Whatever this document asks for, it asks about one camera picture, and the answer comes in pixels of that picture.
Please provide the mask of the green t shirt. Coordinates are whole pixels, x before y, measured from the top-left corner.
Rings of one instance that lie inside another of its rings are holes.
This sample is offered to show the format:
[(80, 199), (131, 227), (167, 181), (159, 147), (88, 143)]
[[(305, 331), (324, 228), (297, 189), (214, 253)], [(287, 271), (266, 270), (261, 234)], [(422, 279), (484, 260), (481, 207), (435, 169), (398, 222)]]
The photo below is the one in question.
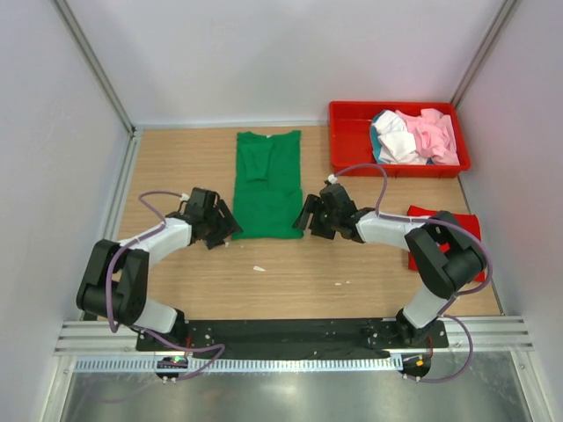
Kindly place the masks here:
[(242, 231), (234, 240), (299, 239), (293, 227), (303, 206), (301, 132), (237, 135), (233, 215)]

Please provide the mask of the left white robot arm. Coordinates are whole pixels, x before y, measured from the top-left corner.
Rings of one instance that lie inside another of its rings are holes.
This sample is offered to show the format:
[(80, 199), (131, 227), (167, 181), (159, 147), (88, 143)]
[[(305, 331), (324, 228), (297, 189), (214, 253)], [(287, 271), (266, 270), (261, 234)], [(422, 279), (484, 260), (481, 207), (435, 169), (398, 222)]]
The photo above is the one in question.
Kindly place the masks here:
[(214, 191), (195, 187), (189, 194), (149, 191), (138, 200), (158, 218), (151, 229), (119, 242), (102, 239), (91, 251), (77, 290), (77, 307), (104, 317), (110, 331), (123, 325), (174, 352), (187, 345), (182, 311), (151, 300), (149, 272), (175, 251), (199, 241), (208, 249), (243, 230)]

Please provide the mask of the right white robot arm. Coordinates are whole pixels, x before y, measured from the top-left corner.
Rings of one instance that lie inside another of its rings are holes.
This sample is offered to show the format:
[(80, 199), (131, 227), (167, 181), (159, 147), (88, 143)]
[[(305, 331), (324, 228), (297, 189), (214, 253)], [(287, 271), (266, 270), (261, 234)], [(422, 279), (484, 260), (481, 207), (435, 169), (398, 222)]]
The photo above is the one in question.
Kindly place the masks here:
[(411, 217), (358, 208), (339, 183), (308, 195), (293, 227), (313, 236), (334, 239), (339, 234), (359, 244), (385, 244), (410, 253), (422, 287), (399, 310), (395, 323), (397, 341), (409, 348), (427, 339), (435, 320), (467, 293), (467, 284), (492, 269), (484, 245), (452, 213)]

